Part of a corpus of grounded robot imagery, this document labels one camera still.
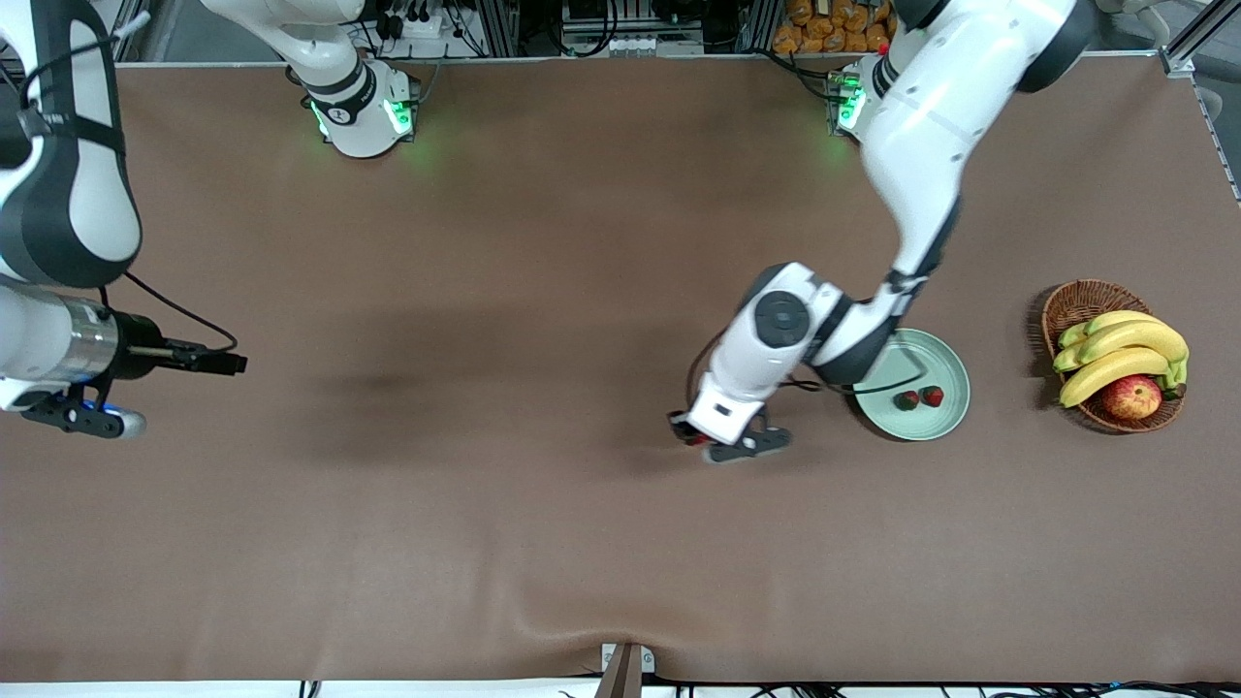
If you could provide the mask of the red apple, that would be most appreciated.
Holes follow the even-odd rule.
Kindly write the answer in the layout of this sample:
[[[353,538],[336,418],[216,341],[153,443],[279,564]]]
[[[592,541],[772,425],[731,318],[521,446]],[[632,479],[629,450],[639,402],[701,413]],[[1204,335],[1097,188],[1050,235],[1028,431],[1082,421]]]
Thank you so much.
[[[1147,375],[1131,375],[1113,381],[1100,392],[1100,406],[1118,421],[1140,421],[1162,409],[1162,385]]]

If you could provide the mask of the brown wicker basket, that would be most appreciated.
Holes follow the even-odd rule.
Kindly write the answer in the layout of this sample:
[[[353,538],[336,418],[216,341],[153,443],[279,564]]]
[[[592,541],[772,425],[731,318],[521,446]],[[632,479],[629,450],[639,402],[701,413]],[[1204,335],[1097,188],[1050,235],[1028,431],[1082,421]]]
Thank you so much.
[[[1077,351],[1086,340],[1083,325],[1100,314],[1114,310],[1143,312],[1157,317],[1145,301],[1140,301],[1140,297],[1126,287],[1100,279],[1077,279],[1060,284],[1049,292],[1046,301],[1042,301],[1037,325],[1042,334],[1042,348],[1047,353],[1052,370],[1059,375],[1061,386],[1073,371],[1085,366],[1077,358]],[[1183,410],[1186,373],[1188,358],[1170,364],[1163,375],[1147,375],[1162,385],[1162,409],[1140,421],[1118,421],[1104,414],[1100,402],[1100,392],[1104,388],[1069,410],[1081,412],[1092,424],[1098,424],[1100,428],[1114,433],[1158,431],[1173,424]]]

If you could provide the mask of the golden bread rolls pile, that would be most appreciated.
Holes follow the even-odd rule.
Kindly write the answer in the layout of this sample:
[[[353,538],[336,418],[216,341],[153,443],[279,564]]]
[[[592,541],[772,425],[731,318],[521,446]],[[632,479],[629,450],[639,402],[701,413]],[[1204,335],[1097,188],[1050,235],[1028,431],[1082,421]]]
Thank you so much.
[[[784,0],[774,53],[885,53],[898,17],[891,0]]]

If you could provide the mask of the white power strip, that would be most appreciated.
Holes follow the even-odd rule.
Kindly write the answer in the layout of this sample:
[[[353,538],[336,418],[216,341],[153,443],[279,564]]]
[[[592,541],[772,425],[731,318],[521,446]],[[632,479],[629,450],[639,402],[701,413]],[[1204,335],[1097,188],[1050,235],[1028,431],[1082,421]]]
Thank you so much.
[[[374,0],[381,40],[438,40],[446,27],[443,0]]]

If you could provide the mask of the white terminal block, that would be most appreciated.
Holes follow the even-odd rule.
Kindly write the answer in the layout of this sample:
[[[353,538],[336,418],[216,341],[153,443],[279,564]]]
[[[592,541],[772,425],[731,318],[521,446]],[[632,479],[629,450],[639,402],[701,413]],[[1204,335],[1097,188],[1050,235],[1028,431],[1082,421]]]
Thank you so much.
[[[612,58],[683,57],[705,53],[697,34],[620,34],[602,52]]]

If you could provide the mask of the aluminium frame profile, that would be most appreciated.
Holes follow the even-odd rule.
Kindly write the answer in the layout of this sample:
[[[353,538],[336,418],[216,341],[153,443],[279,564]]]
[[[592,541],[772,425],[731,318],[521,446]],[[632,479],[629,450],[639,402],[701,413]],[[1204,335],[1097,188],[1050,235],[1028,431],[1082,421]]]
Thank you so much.
[[[1193,58],[1211,43],[1234,19],[1241,19],[1241,0],[1204,0],[1188,25],[1162,48],[1162,67],[1170,79],[1186,79],[1195,71]]]

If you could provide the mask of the light green plate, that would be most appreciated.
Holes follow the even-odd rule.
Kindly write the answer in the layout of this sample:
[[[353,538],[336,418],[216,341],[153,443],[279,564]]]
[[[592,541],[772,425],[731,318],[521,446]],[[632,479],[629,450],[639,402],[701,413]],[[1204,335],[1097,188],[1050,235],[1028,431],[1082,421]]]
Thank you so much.
[[[931,385],[944,389],[939,409],[923,402],[911,411],[894,406],[895,394],[920,392]],[[897,440],[939,440],[965,420],[970,407],[970,379],[965,363],[939,337],[898,330],[887,342],[872,371],[853,388],[853,397],[875,428]]]

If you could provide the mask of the yellow banana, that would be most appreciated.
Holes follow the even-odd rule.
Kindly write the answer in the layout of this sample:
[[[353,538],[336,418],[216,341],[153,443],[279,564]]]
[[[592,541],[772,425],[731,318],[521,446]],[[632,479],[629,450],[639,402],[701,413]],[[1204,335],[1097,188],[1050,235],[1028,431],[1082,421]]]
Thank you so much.
[[[1129,348],[1148,348],[1170,364],[1184,361],[1191,353],[1184,337],[1160,322],[1126,320],[1086,337],[1077,358],[1081,364],[1090,364],[1100,361],[1100,358],[1113,351]]]
[[[1121,324],[1121,323],[1126,323],[1126,322],[1131,322],[1131,320],[1152,322],[1152,323],[1157,323],[1157,324],[1164,324],[1160,319],[1158,319],[1157,317],[1153,317],[1153,315],[1150,315],[1148,313],[1134,312],[1134,310],[1114,310],[1114,312],[1107,312],[1107,313],[1100,314],[1095,319],[1091,319],[1090,322],[1087,322],[1083,325],[1083,332],[1085,332],[1086,337],[1090,337],[1090,335],[1095,335],[1098,332],[1104,330],[1104,328],[1108,328],[1111,325]]]
[[[1170,363],[1165,356],[1145,347],[1112,351],[1073,371],[1060,389],[1059,404],[1064,409],[1072,409],[1121,379],[1133,375],[1163,375],[1169,368]]]

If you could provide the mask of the table cover cloth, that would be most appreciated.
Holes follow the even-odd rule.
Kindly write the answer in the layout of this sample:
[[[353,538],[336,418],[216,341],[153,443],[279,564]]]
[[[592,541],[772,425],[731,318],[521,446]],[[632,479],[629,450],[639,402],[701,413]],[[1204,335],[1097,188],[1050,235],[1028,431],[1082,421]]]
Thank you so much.
[[[766,60],[448,65],[352,161],[280,68],[119,71],[137,274],[240,337],[105,441],[0,415],[0,682],[515,679],[654,650],[704,682],[1241,682],[1241,207],[1193,84],[1087,57],[965,171],[907,323],[970,373],[942,440],[779,392],[781,455],[673,437],[759,270],[872,296],[897,236]],[[1037,320],[1121,284],[1184,406],[1059,404]]]

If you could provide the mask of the metal clamp bracket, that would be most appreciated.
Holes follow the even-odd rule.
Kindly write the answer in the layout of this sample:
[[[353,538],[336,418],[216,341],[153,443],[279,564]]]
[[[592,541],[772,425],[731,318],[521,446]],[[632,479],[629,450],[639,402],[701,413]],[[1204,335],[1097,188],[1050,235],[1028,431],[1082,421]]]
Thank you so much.
[[[655,673],[654,650],[643,645],[602,645],[601,681],[593,698],[642,698],[647,676]]]

